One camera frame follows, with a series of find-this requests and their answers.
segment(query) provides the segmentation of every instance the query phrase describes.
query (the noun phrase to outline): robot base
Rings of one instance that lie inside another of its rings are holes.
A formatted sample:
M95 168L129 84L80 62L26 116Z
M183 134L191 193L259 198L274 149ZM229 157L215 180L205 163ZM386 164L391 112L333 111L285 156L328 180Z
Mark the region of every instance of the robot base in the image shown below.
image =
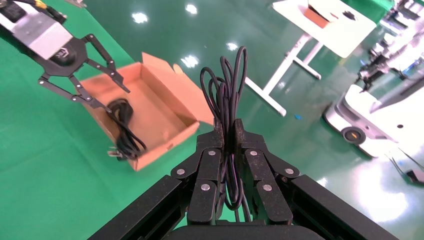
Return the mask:
M364 134L365 136L357 136L363 139L356 145L370 157L377 158L396 148L397 141L385 131L388 130L387 118L378 121L378 117L369 113L371 105L377 99L368 92L361 91L361 87L351 85L338 101L325 110L323 118L342 133L349 143L353 142L345 135L346 130L357 129L355 134Z

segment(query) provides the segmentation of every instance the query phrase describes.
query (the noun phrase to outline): white mobile robot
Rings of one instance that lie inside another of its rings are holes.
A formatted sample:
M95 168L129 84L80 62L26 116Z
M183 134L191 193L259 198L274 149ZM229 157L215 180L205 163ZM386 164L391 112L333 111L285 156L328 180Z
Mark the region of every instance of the white mobile robot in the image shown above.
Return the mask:
M424 133L424 71L403 77L395 89L376 99L367 91L390 70L403 69L424 52L424 18L402 32L373 62L362 67L356 82L323 114L324 119L371 157L379 157L400 142L416 142Z

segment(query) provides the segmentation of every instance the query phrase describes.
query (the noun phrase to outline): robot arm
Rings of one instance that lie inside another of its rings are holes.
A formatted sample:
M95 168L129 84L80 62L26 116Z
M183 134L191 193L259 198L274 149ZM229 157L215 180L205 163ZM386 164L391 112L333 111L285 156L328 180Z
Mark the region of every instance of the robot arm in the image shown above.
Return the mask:
M0 0L0 36L44 68L38 80L40 86L70 101L110 112L88 94L74 74L84 63L88 64L109 75L112 81L129 93L123 85L124 78L116 71L115 61L93 34L76 38L62 25L65 20L62 14L40 0ZM87 43L91 43L99 52L106 66L89 59ZM51 76L67 77L77 94L49 82Z
M359 70L355 83L363 81L364 91L391 69L402 72L424 52L424 17L399 34L375 60Z

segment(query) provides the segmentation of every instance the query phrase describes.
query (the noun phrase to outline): open cardboard box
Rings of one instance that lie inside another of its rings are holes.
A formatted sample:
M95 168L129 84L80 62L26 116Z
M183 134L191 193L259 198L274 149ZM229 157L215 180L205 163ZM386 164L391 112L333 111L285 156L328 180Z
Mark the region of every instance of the open cardboard box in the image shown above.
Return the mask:
M124 77L126 93L108 75L101 74L82 82L84 88L104 105L118 98L131 104L134 114L129 129L147 146L147 151L129 164L139 171L167 151L192 136L199 121L214 124L214 117L198 86L174 64L142 54L136 62L117 71ZM115 142L119 129L102 108L85 106L104 132Z
M322 0L308 0L308 8L303 14L323 29L329 23L339 19L332 13L335 9L330 4L331 3Z

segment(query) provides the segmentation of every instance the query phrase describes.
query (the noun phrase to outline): table leg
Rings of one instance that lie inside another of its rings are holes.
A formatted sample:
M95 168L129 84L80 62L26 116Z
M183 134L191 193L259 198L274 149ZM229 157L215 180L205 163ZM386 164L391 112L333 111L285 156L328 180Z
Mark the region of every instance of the table leg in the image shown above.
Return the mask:
M270 93L278 84L280 79L283 77L284 73L286 73L287 69L289 69L290 65L292 65L293 62L296 62L306 71L314 75L316 78L321 79L321 75L315 70L313 70L310 66L308 66L308 64L315 57L318 51L323 47L323 44L318 42L312 49L312 51L306 56L304 61L300 60L297 57L301 49L310 39L312 39L312 37L307 33L304 33L299 38L294 47L285 55L284 60L263 89L256 85L250 78L246 77L245 83L259 96L261 96L267 103L269 103L271 107L277 110L277 112L279 112L283 117L286 115L287 111L272 97L270 97Z
M245 83L253 90L255 91L259 96L261 96L271 107L273 107L281 116L285 116L287 111L282 107L277 101L275 101L272 97L270 97L268 94L264 93L264 91L256 85L250 78L246 77Z
M275 86L278 84L278 82L281 80L283 75L287 72L287 69L289 69L290 65L292 65L293 61L295 60L296 56L299 54L301 49L305 46L305 44L311 39L312 37L304 33L299 40L296 42L294 47L286 54L284 60L280 64L280 66L275 71L274 75L272 75L271 79L268 81L266 86L263 88L263 92L266 95L269 95L271 91L275 88Z
M315 57L315 55L317 55L317 53L321 50L321 48L323 48L323 46L324 44L322 44L321 42L317 42L316 45L310 51L310 53L305 57L303 62L308 65Z

